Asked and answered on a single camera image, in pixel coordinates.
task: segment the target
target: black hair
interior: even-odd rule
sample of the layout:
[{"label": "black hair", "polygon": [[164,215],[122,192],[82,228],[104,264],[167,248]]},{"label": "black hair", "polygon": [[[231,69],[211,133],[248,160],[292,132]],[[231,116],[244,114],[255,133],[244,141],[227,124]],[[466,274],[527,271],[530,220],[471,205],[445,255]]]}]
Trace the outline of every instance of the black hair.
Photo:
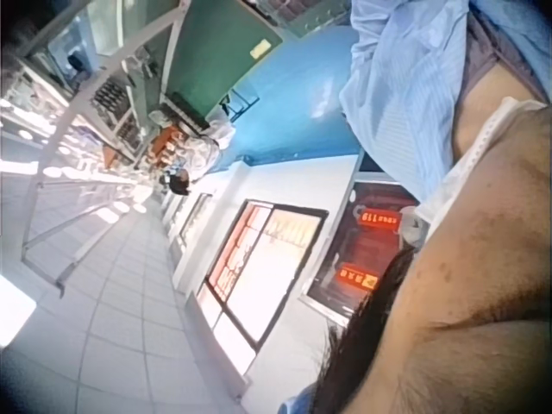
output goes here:
[{"label": "black hair", "polygon": [[188,191],[189,185],[189,180],[183,180],[177,175],[169,176],[169,188],[174,194],[178,194],[179,196],[187,196],[188,194],[190,194],[190,192]]},{"label": "black hair", "polygon": [[376,291],[359,305],[341,337],[336,329],[329,330],[328,355],[315,385],[311,414],[341,412],[362,384],[414,253],[411,246],[398,252]]}]

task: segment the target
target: light blue shirt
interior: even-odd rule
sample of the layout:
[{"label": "light blue shirt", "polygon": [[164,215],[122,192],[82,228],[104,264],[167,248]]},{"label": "light blue shirt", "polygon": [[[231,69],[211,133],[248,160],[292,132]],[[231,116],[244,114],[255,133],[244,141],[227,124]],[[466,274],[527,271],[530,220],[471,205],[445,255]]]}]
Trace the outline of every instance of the light blue shirt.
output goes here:
[{"label": "light blue shirt", "polygon": [[[550,32],[524,0],[472,2],[501,27],[550,93]],[[453,165],[468,0],[353,0],[350,79],[340,99],[379,166],[424,201]]]}]

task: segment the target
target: blue wall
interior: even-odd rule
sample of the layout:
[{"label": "blue wall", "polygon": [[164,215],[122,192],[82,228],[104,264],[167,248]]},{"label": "blue wall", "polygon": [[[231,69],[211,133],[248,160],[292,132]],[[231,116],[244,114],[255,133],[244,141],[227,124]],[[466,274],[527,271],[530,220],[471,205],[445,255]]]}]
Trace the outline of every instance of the blue wall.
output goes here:
[{"label": "blue wall", "polygon": [[286,41],[236,86],[260,101],[235,122],[236,135],[217,170],[236,159],[250,165],[357,154],[339,91],[350,68],[351,27],[327,28]]}]

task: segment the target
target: person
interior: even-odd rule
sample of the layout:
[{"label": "person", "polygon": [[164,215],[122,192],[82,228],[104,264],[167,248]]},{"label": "person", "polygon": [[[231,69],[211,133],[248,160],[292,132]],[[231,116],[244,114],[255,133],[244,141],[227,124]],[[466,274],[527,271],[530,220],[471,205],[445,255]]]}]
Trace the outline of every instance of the person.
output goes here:
[{"label": "person", "polygon": [[165,170],[166,182],[173,193],[186,196],[191,183],[201,179],[216,164],[221,151],[216,141],[207,136],[174,141],[177,146],[172,164]]},{"label": "person", "polygon": [[540,108],[501,105],[430,238],[331,337],[308,412],[550,412],[552,110]]},{"label": "person", "polygon": [[353,0],[351,25],[348,124],[421,202],[504,97],[550,100],[550,27],[532,2]]}]

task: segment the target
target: white wall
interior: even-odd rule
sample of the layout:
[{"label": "white wall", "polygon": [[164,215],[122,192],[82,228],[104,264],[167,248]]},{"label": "white wall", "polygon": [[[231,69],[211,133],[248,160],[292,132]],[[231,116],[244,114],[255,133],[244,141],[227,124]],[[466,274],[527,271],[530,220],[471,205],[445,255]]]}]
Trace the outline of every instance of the white wall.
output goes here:
[{"label": "white wall", "polygon": [[284,400],[297,395],[316,378],[328,322],[298,297],[305,281],[316,271],[313,267],[336,220],[356,160],[357,156],[351,155],[268,166],[233,166],[234,170],[224,177],[213,174],[200,183],[200,191],[218,188],[216,206],[206,218],[193,254],[181,261],[175,274],[175,285],[183,292],[197,292],[245,199],[329,212],[281,317],[247,373],[252,383],[242,404],[250,414],[276,412]]}]

